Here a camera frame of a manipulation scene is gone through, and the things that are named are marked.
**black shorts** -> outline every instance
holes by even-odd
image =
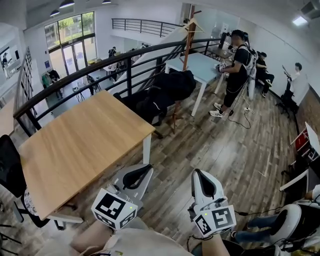
[[[224,97],[223,105],[225,105],[228,108],[231,108],[232,103],[234,103],[236,97],[238,94],[242,91],[242,84],[240,83],[240,86],[236,85],[230,85],[228,82],[228,85],[226,86],[226,95]]]

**light wood tabletop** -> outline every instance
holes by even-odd
[[[14,132],[14,104],[15,99],[10,100],[3,108],[0,109],[0,137],[10,135]]]
[[[19,153],[39,217],[59,209],[154,130],[102,90],[37,131]]]

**air vent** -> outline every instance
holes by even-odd
[[[302,9],[301,12],[305,17],[310,20],[316,19],[320,17],[320,2],[319,0],[311,0],[307,3]]]

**white table leg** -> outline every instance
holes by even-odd
[[[167,64],[165,65],[164,73],[169,74],[169,66]]]
[[[150,162],[150,149],[151,149],[151,134],[143,140],[143,163],[149,164]]]
[[[206,82],[203,82],[203,83],[201,84],[201,88],[200,88],[198,97],[196,98],[196,101],[195,101],[195,104],[194,104],[194,107],[193,107],[193,110],[192,110],[192,113],[191,113],[191,116],[193,116],[193,117],[195,116],[195,114],[196,114],[196,112],[197,112],[197,110],[198,110],[198,107],[199,107],[199,104],[200,104],[200,102],[201,102],[202,96],[204,95],[206,86],[207,86],[207,83],[206,83]]]
[[[217,94],[219,89],[220,89],[220,86],[222,84],[222,81],[224,80],[225,78],[225,73],[222,73],[221,76],[220,76],[220,79],[219,79],[219,82],[218,82],[218,85],[216,86],[215,90],[214,90],[214,94]]]
[[[280,191],[284,191],[285,189],[287,189],[288,187],[290,187],[291,185],[295,184],[296,182],[300,181],[303,177],[308,175],[308,170],[305,170],[303,173],[301,173],[298,177],[295,177],[293,180],[289,181],[287,184],[281,186],[279,188]]]
[[[84,220],[80,217],[74,217],[70,215],[60,214],[60,213],[52,213],[47,217],[47,219],[60,221],[60,222],[70,222],[70,223],[82,223]]]

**patterned fabric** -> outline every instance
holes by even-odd
[[[31,213],[34,216],[38,216],[36,208],[35,208],[34,204],[32,203],[31,196],[30,196],[28,189],[26,189],[24,191],[24,204],[25,204],[25,207],[29,213]]]

